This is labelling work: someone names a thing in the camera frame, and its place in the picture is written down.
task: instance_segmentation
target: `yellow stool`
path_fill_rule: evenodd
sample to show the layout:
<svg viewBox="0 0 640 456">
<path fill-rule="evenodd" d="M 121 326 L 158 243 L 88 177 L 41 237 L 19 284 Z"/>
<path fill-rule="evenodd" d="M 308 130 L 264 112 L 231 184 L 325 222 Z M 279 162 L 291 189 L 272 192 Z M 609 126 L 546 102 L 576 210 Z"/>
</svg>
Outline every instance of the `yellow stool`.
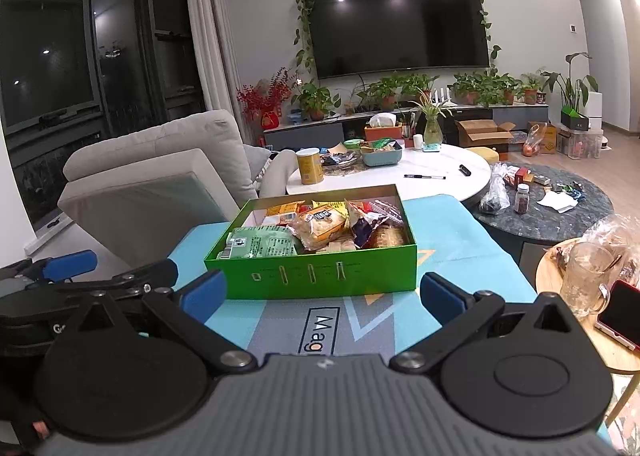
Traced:
<svg viewBox="0 0 640 456">
<path fill-rule="evenodd" d="M 498 153 L 493 149 L 489 149 L 489 147 L 469 147 L 467 150 L 476 153 L 478 156 L 482 156 L 489 165 L 500 161 Z"/>
</svg>

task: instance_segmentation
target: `black pen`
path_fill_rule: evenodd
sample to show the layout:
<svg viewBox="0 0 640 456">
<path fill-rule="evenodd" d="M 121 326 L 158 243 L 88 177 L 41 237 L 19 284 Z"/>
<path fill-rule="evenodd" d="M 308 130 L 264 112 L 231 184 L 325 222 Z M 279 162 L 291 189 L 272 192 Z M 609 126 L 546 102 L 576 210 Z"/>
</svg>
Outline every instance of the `black pen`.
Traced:
<svg viewBox="0 0 640 456">
<path fill-rule="evenodd" d="M 446 176 L 423 176 L 422 174 L 405 174 L 405 178 L 419 178 L 419 179 L 427 179 L 427 180 L 445 180 Z"/>
</svg>

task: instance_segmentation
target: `green vase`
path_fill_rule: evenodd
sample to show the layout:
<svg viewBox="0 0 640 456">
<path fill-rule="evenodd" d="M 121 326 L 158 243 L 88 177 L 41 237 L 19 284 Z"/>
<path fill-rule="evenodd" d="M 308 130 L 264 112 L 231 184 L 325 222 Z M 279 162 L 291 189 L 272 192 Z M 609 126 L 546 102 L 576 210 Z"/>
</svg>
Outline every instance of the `green vase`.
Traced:
<svg viewBox="0 0 640 456">
<path fill-rule="evenodd" d="M 442 129 L 438 123 L 438 117 L 428 118 L 427 126 L 424 128 L 424 143 L 430 145 L 436 143 L 442 145 Z"/>
</svg>

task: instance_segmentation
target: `armrest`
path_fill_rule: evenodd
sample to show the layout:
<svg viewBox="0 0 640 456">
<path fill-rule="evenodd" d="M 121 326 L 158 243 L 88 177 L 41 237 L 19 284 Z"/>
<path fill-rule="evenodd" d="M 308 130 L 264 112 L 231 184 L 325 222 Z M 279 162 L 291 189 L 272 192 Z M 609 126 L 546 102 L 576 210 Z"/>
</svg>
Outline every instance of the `armrest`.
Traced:
<svg viewBox="0 0 640 456">
<path fill-rule="evenodd" d="M 298 169 L 298 159 L 292 150 L 280 151 L 267 168 L 260 184 L 260 197 L 273 198 L 287 193 L 287 181 Z"/>
<path fill-rule="evenodd" d="M 232 221 L 238 213 L 200 149 L 70 182 L 58 206 L 132 267 L 165 258 L 193 227 Z"/>
</svg>

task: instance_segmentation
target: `black circular disc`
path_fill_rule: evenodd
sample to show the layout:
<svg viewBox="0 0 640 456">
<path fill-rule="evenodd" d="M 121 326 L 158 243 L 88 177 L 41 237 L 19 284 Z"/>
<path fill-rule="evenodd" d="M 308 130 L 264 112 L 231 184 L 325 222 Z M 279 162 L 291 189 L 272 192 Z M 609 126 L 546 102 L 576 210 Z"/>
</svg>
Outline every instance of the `black circular disc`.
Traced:
<svg viewBox="0 0 640 456">
<path fill-rule="evenodd" d="M 171 341 L 111 333 L 78 335 L 45 357 L 34 394 L 60 431 L 99 441 L 137 439 L 193 412 L 207 389 L 196 355 Z"/>
<path fill-rule="evenodd" d="M 597 362 L 550 335 L 525 343 L 507 335 L 455 351 L 441 383 L 451 405 L 478 425 L 515 438 L 554 438 L 602 420 L 610 387 L 601 385 L 606 369 Z"/>
</svg>

